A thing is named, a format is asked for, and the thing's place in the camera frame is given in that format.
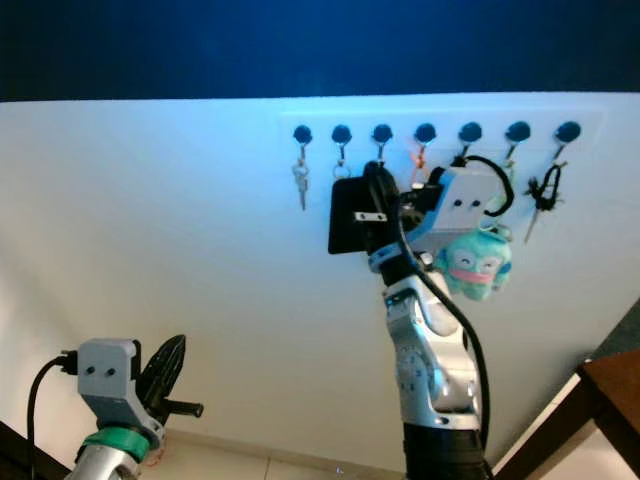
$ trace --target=stuffed toy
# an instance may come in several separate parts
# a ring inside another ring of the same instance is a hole
[[[460,235],[438,252],[434,266],[444,274],[452,294],[462,292],[472,300],[485,300],[509,278],[510,240],[506,227]]]

